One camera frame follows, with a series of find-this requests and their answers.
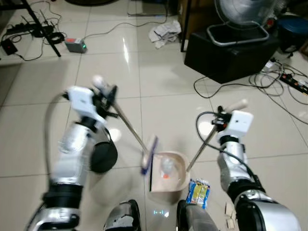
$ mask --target white tiled floor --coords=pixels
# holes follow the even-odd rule
[[[60,29],[73,38],[105,32],[121,22],[143,24],[164,20],[163,17],[128,17],[127,5],[128,0],[117,0],[105,6],[81,7],[57,0],[51,3],[51,9],[62,14]],[[33,6],[51,17],[46,7],[44,3]],[[11,23],[19,23],[20,15],[24,14],[23,11],[16,12]],[[293,119],[260,91],[248,87],[231,86],[211,100],[201,98],[194,92],[193,82],[202,75],[184,65],[180,45],[168,44],[156,50],[149,42],[147,34],[154,25],[138,28],[121,25],[108,35],[88,38],[89,50],[83,55],[69,53],[63,44],[59,44],[61,58],[57,58],[49,46],[44,46],[42,58],[21,62],[17,56],[5,56],[0,50],[1,230],[22,230],[45,191],[42,128],[47,103],[71,85],[90,87],[92,76],[101,74],[109,83],[119,86],[118,103],[144,140],[154,133],[163,150],[179,151],[188,159],[201,145],[194,127],[196,116],[218,105],[247,98],[250,104],[246,111],[255,116],[244,139],[249,164],[259,175],[269,196],[289,207],[298,217],[302,230],[307,231],[307,125]],[[40,44],[40,39],[24,37],[16,46],[21,55],[33,58],[39,53]],[[296,54],[290,64],[308,74],[307,61],[301,55]],[[248,78],[235,82],[248,83]],[[197,84],[205,96],[218,87],[218,83],[209,79]],[[275,84],[269,91],[279,91],[278,87]],[[294,90],[292,93],[308,103],[307,96]],[[275,100],[308,122],[308,106],[296,103],[287,88]],[[65,127],[76,119],[69,103],[63,100],[57,105],[51,131],[53,163],[57,158],[57,141]],[[110,118],[107,127],[111,131],[121,131],[120,139],[115,141],[118,161],[103,176],[88,175],[78,230],[102,230],[113,206],[131,198],[139,204],[144,231],[175,230],[176,203],[158,200],[148,192],[148,179],[140,174],[140,146],[121,120]],[[216,158],[217,152],[207,148],[191,174],[210,182],[208,211],[218,228],[224,231],[224,204],[230,199],[220,187]],[[177,196],[185,198],[186,195],[184,190]],[[169,212],[169,216],[154,213],[161,210]]]

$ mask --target blue snack package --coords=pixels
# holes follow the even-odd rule
[[[187,204],[197,204],[201,208],[207,208],[207,199],[210,193],[210,185],[203,179],[189,182],[189,192],[186,198]]]

